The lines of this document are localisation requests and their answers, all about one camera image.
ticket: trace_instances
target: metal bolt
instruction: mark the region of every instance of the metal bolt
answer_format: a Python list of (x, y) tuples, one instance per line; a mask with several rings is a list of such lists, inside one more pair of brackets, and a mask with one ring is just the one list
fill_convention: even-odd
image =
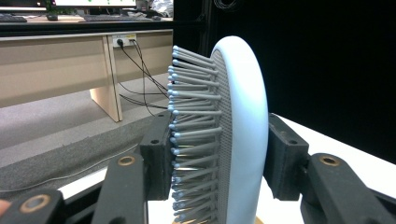
[(24, 202), (21, 205), (22, 213), (33, 213), (43, 207), (45, 207), (50, 202), (50, 196), (47, 194), (36, 195)]
[(125, 156), (119, 159), (120, 166), (127, 166), (134, 164), (134, 157), (133, 156)]

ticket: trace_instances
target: power socket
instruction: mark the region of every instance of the power socket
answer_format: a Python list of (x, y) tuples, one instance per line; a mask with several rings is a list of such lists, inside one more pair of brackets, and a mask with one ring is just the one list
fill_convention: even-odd
[(136, 34), (113, 35), (113, 48), (119, 48), (117, 41), (121, 40), (124, 47), (133, 46), (133, 40), (136, 40)]

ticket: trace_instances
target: brush bristle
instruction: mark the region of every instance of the brush bristle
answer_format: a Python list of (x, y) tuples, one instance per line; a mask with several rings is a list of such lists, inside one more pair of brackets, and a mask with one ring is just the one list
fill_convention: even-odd
[(172, 197), (175, 222), (218, 223), (219, 145), (223, 129), (214, 60), (175, 47), (169, 67), (172, 130)]

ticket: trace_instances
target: black cable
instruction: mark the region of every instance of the black cable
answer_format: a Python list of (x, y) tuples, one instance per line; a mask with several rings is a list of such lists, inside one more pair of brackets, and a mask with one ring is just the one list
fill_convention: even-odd
[(151, 73), (149, 72), (149, 69), (146, 67), (145, 61), (143, 60), (143, 54), (142, 54), (142, 50), (140, 49), (139, 43), (137, 43), (136, 40), (132, 40), (132, 42), (134, 43), (134, 48), (136, 49), (137, 53), (139, 54), (140, 60), (143, 63), (143, 68), (146, 68), (146, 70), (148, 71), (147, 74), (148, 76), (150, 76), (150, 78), (156, 83), (158, 84), (162, 89), (164, 89), (165, 91), (167, 91), (167, 89), (161, 84), (159, 83), (157, 80), (154, 79), (154, 77), (151, 75)]
[[(148, 77), (148, 79), (149, 79), (152, 83), (154, 83), (154, 85), (157, 87), (157, 89), (161, 92), (161, 93), (159, 93), (159, 94), (163, 94), (166, 98), (168, 98), (167, 94), (164, 93), (161, 89), (164, 89), (164, 90), (166, 90), (166, 91), (167, 91), (167, 89), (166, 89), (161, 83), (159, 83), (157, 80), (155, 80), (155, 79), (152, 77), (152, 75), (149, 73), (149, 70), (148, 70), (148, 68), (147, 68), (147, 66), (146, 66), (146, 63), (144, 62), (144, 59), (143, 59), (142, 50), (141, 50), (139, 44), (137, 43), (137, 41), (136, 41), (136, 40), (133, 40), (133, 43), (134, 43), (134, 47), (135, 47), (135, 49), (136, 49), (136, 52), (137, 52), (137, 54), (139, 55), (140, 61), (142, 62), (142, 65), (141, 65), (141, 66), (139, 66), (139, 64), (137, 64), (137, 62), (125, 51), (125, 49), (123, 48), (123, 42), (122, 42), (121, 40), (118, 40), (117, 43), (120, 45), (120, 48), (121, 48), (122, 52), (123, 52), (123, 53), (124, 53), (124, 54), (125, 54), (125, 55), (126, 55), (126, 56), (127, 56), (138, 68), (139, 68), (139, 69), (140, 69), (140, 71), (142, 71), (143, 99), (144, 99), (144, 103), (139, 102), (139, 101), (136, 101), (136, 100), (131, 99), (131, 98), (128, 98), (128, 97), (126, 97), (126, 96), (124, 96), (124, 95), (121, 95), (121, 94), (120, 94), (120, 96), (121, 96), (123, 99), (125, 99), (126, 101), (130, 102), (130, 103), (137, 104), (137, 105), (144, 105), (144, 106), (146, 107), (147, 111), (151, 114), (151, 116), (154, 116), (154, 115), (153, 115), (153, 114), (151, 113), (151, 111), (149, 110), (149, 107), (156, 107), (156, 108), (166, 109), (166, 107), (157, 106), (157, 105), (149, 105), (149, 104), (147, 103), (147, 100), (146, 100), (146, 80), (145, 80), (145, 75)], [(121, 83), (120, 83), (120, 85), (121, 85), (125, 90), (127, 90), (127, 91), (129, 91), (129, 92), (133, 92), (133, 91), (130, 91), (130, 90), (128, 90), (127, 88), (125, 88)]]
[(128, 92), (131, 92), (131, 93), (134, 93), (134, 94), (138, 94), (138, 95), (143, 95), (143, 94), (146, 94), (146, 95), (162, 95), (163, 93), (162, 92), (151, 92), (151, 93), (142, 93), (142, 92), (137, 92), (137, 91), (131, 91), (131, 90), (129, 90), (128, 88), (126, 88), (126, 87), (124, 87), (123, 85), (122, 85), (122, 83), (119, 83), (126, 91), (128, 91)]
[(223, 0), (214, 0), (216, 7), (225, 12), (235, 12), (242, 7), (244, 0), (233, 0), (229, 4), (224, 4)]
[[(129, 97), (127, 97), (127, 96), (124, 96), (124, 95), (122, 95), (122, 94), (120, 94), (120, 97), (123, 98), (124, 100), (126, 100), (126, 101), (132, 103), (132, 104), (136, 104), (136, 105), (145, 105), (145, 103), (143, 103), (143, 102), (134, 100), (134, 99), (129, 98)], [(153, 108), (167, 109), (166, 107), (160, 106), (160, 105), (147, 104), (147, 106), (153, 107)]]
[(164, 86), (162, 86), (161, 84), (159, 84), (159, 82), (157, 81), (157, 80), (155, 80), (155, 79), (153, 79), (152, 78), (152, 76), (148, 73), (148, 72), (146, 72), (145, 71), (145, 69), (143, 69), (142, 67), (140, 67), (138, 64), (137, 64), (137, 62), (135, 62), (134, 61), (134, 59), (131, 57), (131, 56), (129, 56), (129, 54), (125, 51), (125, 49), (122, 47), (121, 48), (121, 50), (122, 50), (122, 52), (124, 52), (124, 54), (140, 69), (140, 71), (142, 71), (143, 72), (143, 74), (145, 74), (146, 76), (148, 76), (148, 79), (151, 81), (151, 82), (153, 82), (156, 86), (157, 86), (157, 88), (158, 88), (158, 90), (164, 95), (164, 96), (166, 96), (166, 98), (168, 98), (168, 96), (166, 95), (166, 93), (164, 93), (162, 90), (161, 90), (161, 88), (163, 88), (164, 90), (166, 90), (167, 91), (167, 89), (164, 87)]

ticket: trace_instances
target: floor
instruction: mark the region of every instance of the floor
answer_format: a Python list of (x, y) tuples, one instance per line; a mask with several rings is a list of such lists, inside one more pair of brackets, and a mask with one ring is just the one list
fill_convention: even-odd
[[(166, 74), (155, 79), (166, 86)], [(143, 92), (142, 79), (122, 84), (130, 91)], [(146, 93), (159, 92), (147, 79), (145, 84)], [(161, 94), (143, 97), (122, 86), (119, 90), (134, 100), (146, 98), (147, 103), (167, 106)], [(102, 160), (138, 143), (153, 118), (145, 106), (124, 99), (121, 108), (123, 121), (114, 122), (89, 91), (0, 108), (0, 198), (16, 199), (26, 192), (19, 189), (57, 189), (106, 167)], [(149, 111), (157, 114), (164, 109)], [(46, 183), (30, 188), (42, 182)]]

